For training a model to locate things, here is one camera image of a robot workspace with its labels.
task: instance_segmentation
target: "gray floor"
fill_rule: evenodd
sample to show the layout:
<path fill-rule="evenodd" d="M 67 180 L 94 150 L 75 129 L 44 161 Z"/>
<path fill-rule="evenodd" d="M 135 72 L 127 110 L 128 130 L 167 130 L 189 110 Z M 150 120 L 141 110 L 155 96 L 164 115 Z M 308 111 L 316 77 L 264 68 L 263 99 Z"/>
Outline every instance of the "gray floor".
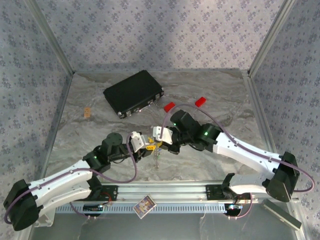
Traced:
<path fill-rule="evenodd" d="M 248 143 L 263 148 L 256 119 L 240 71 L 151 72 L 164 87 L 164 97 L 140 113 L 119 119 L 106 99 L 105 88 L 133 73 L 75 74 L 63 110 L 59 130 L 49 158 L 47 175 L 60 171 L 100 145 L 111 132 L 123 138 L 132 131 L 151 135 L 152 126 L 159 126 L 165 116 L 163 107 L 170 102 L 191 103 L 204 96 L 207 110 L 227 130 Z M 84 118 L 84 108 L 91 108 L 91 117 Z M 195 109 L 185 108 L 200 123 L 210 120 Z M 223 180 L 227 173 L 249 174 L 253 170 L 210 152 L 197 152 L 188 146 L 179 155 L 161 152 L 159 169 L 152 156 L 138 163 L 137 181 Z M 133 176 L 131 160 L 112 164 L 105 175 L 117 180 Z"/>

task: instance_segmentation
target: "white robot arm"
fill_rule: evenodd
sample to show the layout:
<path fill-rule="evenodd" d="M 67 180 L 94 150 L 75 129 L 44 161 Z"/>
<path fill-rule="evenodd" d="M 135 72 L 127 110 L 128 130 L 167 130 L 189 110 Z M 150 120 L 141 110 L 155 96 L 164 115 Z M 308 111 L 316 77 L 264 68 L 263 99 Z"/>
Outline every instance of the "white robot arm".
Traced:
<path fill-rule="evenodd" d="M 128 158 L 131 154 L 137 163 L 152 153 L 154 149 L 152 146 L 155 143 L 162 143 L 160 148 L 173 154 L 178 154 L 181 146 L 191 145 L 199 151 L 207 150 L 233 158 L 257 171 L 257 175 L 228 174 L 221 186 L 226 199 L 234 199 L 243 193 L 266 192 L 283 202 L 291 199 L 299 172 L 271 161 L 270 158 L 296 166 L 297 162 L 292 154 L 286 152 L 280 156 L 231 136 L 236 142 L 234 144 L 230 136 L 219 127 L 209 123 L 200 125 L 183 110 L 172 115 L 171 121 L 174 127 L 164 128 L 162 137 L 160 137 L 162 127 L 153 129 L 155 142 L 149 141 L 150 138 L 139 132 L 132 132 L 128 149 L 128 145 L 122 143 L 120 134 L 110 133 L 100 146 L 72 166 L 29 184 L 23 179 L 16 182 L 3 204 L 7 210 L 5 221 L 12 223 L 13 228 L 19 231 L 61 205 L 83 199 L 94 201 L 100 194 L 101 184 L 96 178 L 98 174 L 108 170 L 112 162 Z M 265 157 L 244 150 L 238 144 Z"/>

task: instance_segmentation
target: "red block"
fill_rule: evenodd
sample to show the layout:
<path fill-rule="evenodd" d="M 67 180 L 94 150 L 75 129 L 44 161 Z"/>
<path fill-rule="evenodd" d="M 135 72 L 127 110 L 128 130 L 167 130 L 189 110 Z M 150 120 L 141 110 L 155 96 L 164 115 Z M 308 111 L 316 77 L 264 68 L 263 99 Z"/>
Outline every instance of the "red block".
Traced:
<path fill-rule="evenodd" d="M 170 102 L 168 105 L 166 105 L 163 109 L 165 110 L 165 112 L 169 112 L 170 109 L 172 109 L 175 106 L 175 104 L 173 102 Z"/>
<path fill-rule="evenodd" d="M 205 99 L 203 96 L 200 97 L 194 104 L 200 108 L 205 102 L 207 101 L 207 99 Z"/>

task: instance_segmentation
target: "purple cable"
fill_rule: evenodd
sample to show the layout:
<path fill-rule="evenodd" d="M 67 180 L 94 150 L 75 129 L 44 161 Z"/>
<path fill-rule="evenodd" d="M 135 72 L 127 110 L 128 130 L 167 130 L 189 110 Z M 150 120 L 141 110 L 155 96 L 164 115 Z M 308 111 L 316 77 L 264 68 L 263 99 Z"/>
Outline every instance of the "purple cable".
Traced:
<path fill-rule="evenodd" d="M 212 121 L 214 121 L 221 129 L 222 131 L 225 133 L 225 135 L 227 135 L 227 137 L 234 143 L 234 144 L 237 144 L 237 141 L 233 139 L 233 137 L 226 131 L 225 127 L 220 123 L 218 122 L 213 116 L 211 116 L 207 111 L 197 107 L 197 106 L 194 106 L 194 105 L 191 105 L 191 104 L 188 104 L 188 103 L 182 103 L 182 104 L 179 104 L 179 105 L 176 105 L 174 106 L 173 108 L 171 108 L 167 114 L 165 115 L 164 117 L 164 120 L 163 120 L 163 123 L 162 123 L 162 128 L 161 128 L 161 133 L 160 133 L 160 138 L 162 138 L 163 136 L 163 133 L 164 133 L 164 127 L 166 126 L 167 124 L 167 121 L 170 117 L 170 113 L 175 109 L 175 108 L 178 108 L 178 107 L 182 107 L 182 106 L 188 106 L 188 107 L 192 107 L 192 108 L 195 108 L 197 110 L 199 110 L 200 112 L 204 113 L 205 115 L 207 115 Z M 275 159 L 275 158 L 270 158 L 268 156 L 265 156 L 259 152 L 256 152 L 256 151 L 253 151 L 245 146 L 243 146 L 242 144 L 238 143 L 237 144 L 240 148 L 242 148 L 243 150 L 253 154 L 253 155 L 256 155 L 258 157 L 261 157 L 261 158 L 264 158 L 264 159 L 267 159 L 267 160 L 270 160 L 270 161 L 273 161 L 273 162 L 276 162 L 276 163 L 279 163 L 279 164 L 282 164 L 282 165 L 285 165 L 287 167 L 290 167 L 294 170 L 297 170 L 303 174 L 305 174 L 311 181 L 311 187 L 307 188 L 307 189 L 303 189 L 303 190 L 294 190 L 294 192 L 296 193 L 308 193 L 308 192 L 311 192 L 314 188 L 315 188 L 315 180 L 312 178 L 312 176 L 307 173 L 305 170 L 301 169 L 300 167 L 297 167 L 293 164 L 290 164 L 288 162 L 285 162 L 285 161 L 281 161 L 281 160 L 278 160 L 278 159 Z"/>
<path fill-rule="evenodd" d="M 133 153 L 131 152 L 131 149 L 130 149 L 130 146 L 129 146 L 130 136 L 131 136 L 131 133 L 128 134 L 128 136 L 126 137 L 126 143 L 125 143 L 125 144 L 126 144 L 126 147 L 127 147 L 127 150 L 128 150 L 128 153 L 129 153 L 129 155 L 130 155 L 130 157 L 131 157 L 131 160 L 132 160 L 132 162 L 133 162 L 133 166 L 134 166 L 134 176 L 133 176 L 133 178 L 131 178 L 130 180 L 127 180 L 127 181 L 113 180 L 113 179 L 111 179 L 111 178 L 103 175 L 102 173 L 96 171 L 96 170 L 93 170 L 93 169 L 91 169 L 91 168 L 81 167 L 81 168 L 73 169 L 73 170 L 72 170 L 72 173 L 71 173 L 70 171 L 67 171 L 67 172 L 62 173 L 61 175 L 56 176 L 56 177 L 54 177 L 54 178 L 52 178 L 52 179 L 50 179 L 50 180 L 48 180 L 48 181 L 46 181 L 46 182 L 44 182 L 44 183 L 39 184 L 39 189 L 42 188 L 42 187 L 44 187 L 44 186 L 46 186 L 46 185 L 48 185 L 48 184 L 50 184 L 50 183 L 52 183 L 52 182 L 54 182 L 54 181 L 56 181 L 56 180 L 58 180 L 58 179 L 60 179 L 60 178 L 63 178 L 64 176 L 67 176 L 67 175 L 69 175 L 69 174 L 73 174 L 73 173 L 76 173 L 76 172 L 80 172 L 80 171 L 90 171 L 90 172 L 92 172 L 92 173 L 94 173 L 94 174 L 97 174 L 97 175 L 99 175 L 100 177 L 102 177 L 102 178 L 104 178 L 104 179 L 106 179 L 106 180 L 108 180 L 108 181 L 110 181 L 110 182 L 116 183 L 116 184 L 128 184 L 128 183 L 131 183 L 131 182 L 134 181 L 134 180 L 136 179 L 136 177 L 137 177 L 138 168 L 137 168 L 137 163 L 136 163 L 136 160 L 135 160 L 135 158 L 134 158 L 134 155 L 133 155 Z M 14 206 L 21 198 L 23 198 L 25 195 L 27 195 L 28 193 L 31 193 L 32 191 L 34 191 L 34 190 L 36 190 L 36 189 L 38 189 L 37 186 L 35 186 L 35 187 L 33 187 L 33 188 L 31 188 L 31 189 L 23 192 L 23 193 L 20 194 L 15 200 L 13 200 L 13 202 L 9 205 L 9 207 L 6 209 L 5 214 L 4 214 L 4 221 L 5 221 L 6 224 L 12 224 L 12 222 L 10 222 L 10 221 L 8 220 L 8 215 L 9 215 L 10 210 L 13 208 L 13 206 Z"/>
<path fill-rule="evenodd" d="M 80 215 L 80 216 L 82 216 L 82 217 L 85 217 L 85 218 L 89 218 L 89 216 L 86 216 L 85 214 L 79 212 L 79 211 L 76 209 L 76 207 L 75 207 L 71 202 L 69 202 L 69 204 L 70 204 L 70 207 L 72 208 L 72 210 L 73 210 L 76 214 L 78 214 L 78 215 Z"/>
<path fill-rule="evenodd" d="M 254 203 L 254 200 L 252 199 L 252 194 L 251 194 L 251 192 L 250 192 L 250 205 L 249 205 L 248 210 L 247 210 L 244 214 L 242 214 L 242 215 L 240 215 L 240 216 L 229 216 L 229 217 L 230 217 L 231 219 L 240 219 L 240 218 L 243 218 L 243 217 L 247 216 L 247 215 L 249 214 L 249 212 L 251 211 L 251 209 L 252 209 L 253 203 Z"/>

